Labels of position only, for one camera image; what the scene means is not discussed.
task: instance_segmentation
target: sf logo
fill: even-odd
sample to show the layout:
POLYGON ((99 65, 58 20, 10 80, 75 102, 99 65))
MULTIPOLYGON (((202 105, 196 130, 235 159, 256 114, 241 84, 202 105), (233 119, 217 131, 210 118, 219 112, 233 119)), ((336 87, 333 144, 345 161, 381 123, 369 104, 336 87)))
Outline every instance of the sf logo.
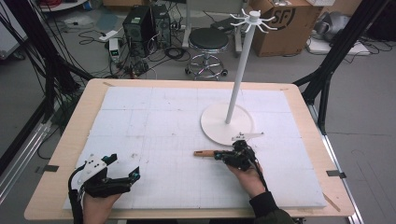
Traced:
POLYGON ((295 8, 275 11, 275 18, 271 21, 272 26, 277 30, 285 29, 293 20, 295 11, 295 8))

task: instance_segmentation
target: white round base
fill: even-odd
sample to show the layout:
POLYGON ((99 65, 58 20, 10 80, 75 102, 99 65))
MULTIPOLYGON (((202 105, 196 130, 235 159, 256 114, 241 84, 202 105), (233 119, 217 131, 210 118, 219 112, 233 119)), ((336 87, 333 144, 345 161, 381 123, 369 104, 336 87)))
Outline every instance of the white round base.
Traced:
POLYGON ((233 109, 231 122, 225 122, 229 104, 211 105, 201 116, 201 126, 213 141, 231 146, 232 138, 240 133, 253 133, 254 123, 249 113, 239 105, 233 109))

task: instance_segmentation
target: black sleeve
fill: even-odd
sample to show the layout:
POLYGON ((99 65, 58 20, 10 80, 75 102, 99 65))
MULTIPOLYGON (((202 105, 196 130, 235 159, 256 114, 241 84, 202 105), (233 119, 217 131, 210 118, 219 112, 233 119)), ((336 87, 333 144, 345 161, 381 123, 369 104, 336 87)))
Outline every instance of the black sleeve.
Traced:
POLYGON ((264 192, 250 200, 255 224, 294 224, 289 214, 276 205, 271 192, 264 192))

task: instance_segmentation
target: wooden handle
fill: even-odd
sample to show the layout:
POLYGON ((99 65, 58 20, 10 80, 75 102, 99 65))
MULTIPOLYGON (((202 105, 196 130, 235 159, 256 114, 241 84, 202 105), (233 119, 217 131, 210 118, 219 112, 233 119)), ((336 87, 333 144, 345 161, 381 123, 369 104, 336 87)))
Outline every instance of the wooden handle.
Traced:
POLYGON ((194 156, 199 157, 214 157, 216 150, 202 150, 202 151, 194 151, 194 156))

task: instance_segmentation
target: person's arm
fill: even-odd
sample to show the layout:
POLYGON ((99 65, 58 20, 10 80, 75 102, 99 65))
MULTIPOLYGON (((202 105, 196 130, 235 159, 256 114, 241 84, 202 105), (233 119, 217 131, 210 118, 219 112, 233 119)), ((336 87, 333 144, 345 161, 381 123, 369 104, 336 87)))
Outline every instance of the person's arm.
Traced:
POLYGON ((289 214, 277 207, 272 193, 266 190, 253 167, 244 172, 227 166, 251 199, 250 205, 256 216, 255 224, 294 224, 289 214))
POLYGON ((106 198, 93 198, 90 194, 84 193, 82 203, 84 224, 104 224, 110 216, 114 202, 120 196, 115 194, 106 198))

